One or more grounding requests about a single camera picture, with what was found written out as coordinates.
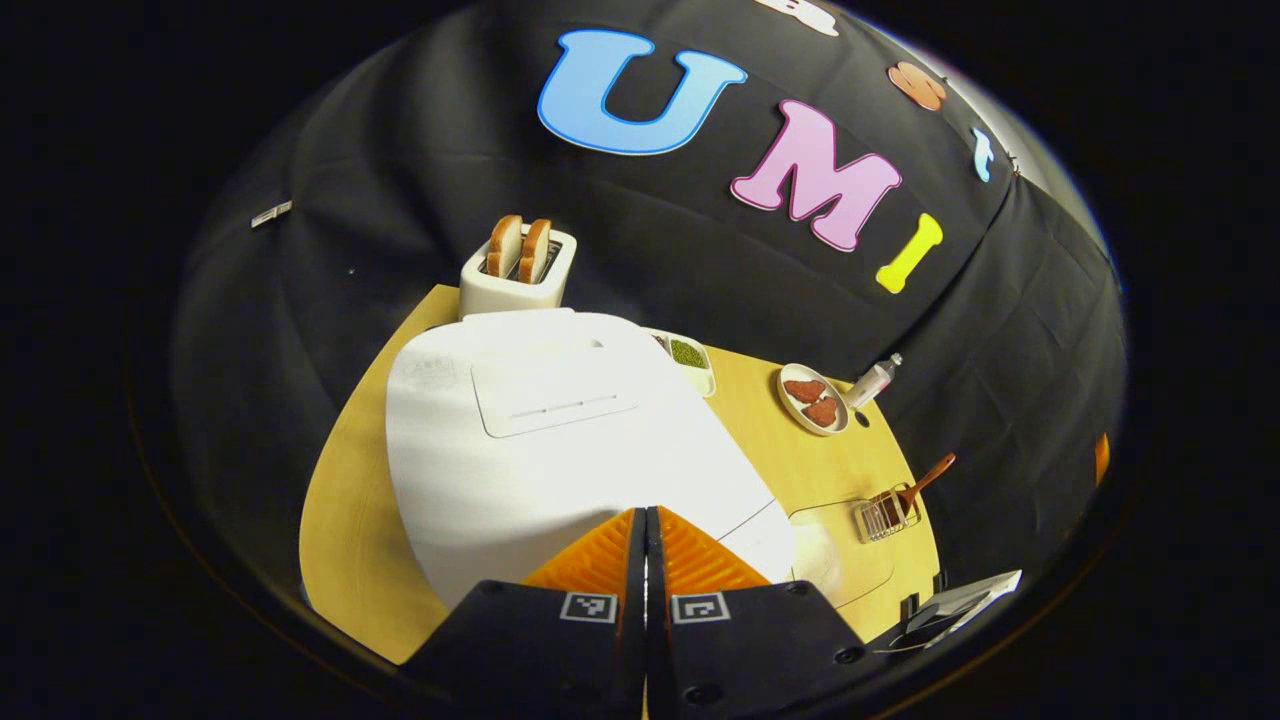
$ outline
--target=letter u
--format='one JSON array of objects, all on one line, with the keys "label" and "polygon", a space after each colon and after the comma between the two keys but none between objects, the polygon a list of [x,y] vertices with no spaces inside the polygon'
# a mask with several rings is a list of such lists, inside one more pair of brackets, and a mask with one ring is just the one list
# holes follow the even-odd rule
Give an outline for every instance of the letter u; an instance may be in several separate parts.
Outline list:
[{"label": "letter u", "polygon": [[724,86],[746,81],[737,65],[685,50],[676,55],[685,77],[667,109],[657,119],[634,123],[605,110],[604,99],[627,61],[649,55],[654,44],[626,32],[577,29],[562,35],[559,45],[564,54],[543,86],[538,118],[557,137],[602,152],[671,152],[698,135]]}]

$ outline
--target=white bottle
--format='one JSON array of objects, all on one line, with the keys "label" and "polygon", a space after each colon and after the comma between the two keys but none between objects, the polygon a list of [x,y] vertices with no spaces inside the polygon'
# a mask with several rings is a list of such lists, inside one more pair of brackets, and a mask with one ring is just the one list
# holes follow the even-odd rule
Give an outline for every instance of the white bottle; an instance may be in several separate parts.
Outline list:
[{"label": "white bottle", "polygon": [[854,410],[860,409],[872,401],[879,391],[884,389],[893,379],[893,370],[902,364],[902,356],[895,352],[888,360],[872,365],[867,374],[854,383],[854,387],[845,395],[845,400]]}]

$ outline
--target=wooden spatula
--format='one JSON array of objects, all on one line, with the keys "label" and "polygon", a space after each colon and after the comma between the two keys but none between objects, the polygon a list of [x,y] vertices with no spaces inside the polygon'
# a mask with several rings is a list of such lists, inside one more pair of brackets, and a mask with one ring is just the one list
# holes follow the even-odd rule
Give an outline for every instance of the wooden spatula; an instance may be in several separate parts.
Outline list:
[{"label": "wooden spatula", "polygon": [[897,495],[899,503],[902,506],[902,514],[904,515],[906,515],[906,512],[908,512],[908,510],[910,510],[911,505],[915,503],[915,496],[919,495],[919,492],[922,489],[924,489],[924,486],[927,486],[927,484],[932,483],[933,480],[938,479],[938,475],[941,475],[942,473],[946,473],[947,468],[950,468],[951,464],[955,462],[955,461],[956,461],[956,454],[955,452],[948,454],[942,460],[938,460],[938,464],[934,465],[933,469],[929,470],[928,474],[925,474],[924,478],[920,479],[920,482],[915,483],[914,486],[906,488],[902,492],[895,493],[895,495]]}]

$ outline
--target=wooden table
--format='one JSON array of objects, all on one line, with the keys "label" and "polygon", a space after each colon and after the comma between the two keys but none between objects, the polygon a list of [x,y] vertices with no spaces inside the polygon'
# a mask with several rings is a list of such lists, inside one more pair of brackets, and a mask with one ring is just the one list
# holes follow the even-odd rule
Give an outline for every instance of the wooden table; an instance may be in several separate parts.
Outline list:
[{"label": "wooden table", "polygon": [[[457,288],[436,286],[404,319],[338,415],[302,509],[298,560],[311,607],[397,665],[422,646],[448,610],[419,569],[396,507],[387,461],[387,377],[401,348],[457,314]],[[842,434],[818,437],[782,407],[774,389],[778,365],[714,347],[708,354],[718,389],[707,402],[788,515],[911,480],[874,402],[863,409],[868,428],[851,421]],[[849,383],[836,384],[849,389]],[[899,621],[904,597],[918,592],[923,602],[933,594],[938,553],[923,502],[920,512],[918,525],[876,543],[837,543],[854,565],[856,553],[892,565],[883,583],[840,607],[864,641]]]}]

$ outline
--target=pink letter m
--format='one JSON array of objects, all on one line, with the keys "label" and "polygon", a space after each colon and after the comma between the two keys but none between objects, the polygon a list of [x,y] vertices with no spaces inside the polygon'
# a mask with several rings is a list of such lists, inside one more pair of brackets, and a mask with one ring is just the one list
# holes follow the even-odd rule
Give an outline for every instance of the pink letter m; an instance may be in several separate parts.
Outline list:
[{"label": "pink letter m", "polygon": [[783,100],[786,117],[773,147],[750,177],[730,183],[735,197],[763,210],[782,206],[782,181],[791,178],[791,219],[803,220],[832,200],[836,206],[813,222],[813,234],[845,252],[858,247],[858,232],[890,188],[902,182],[897,169],[870,154],[836,167],[836,124],[827,115]]}]

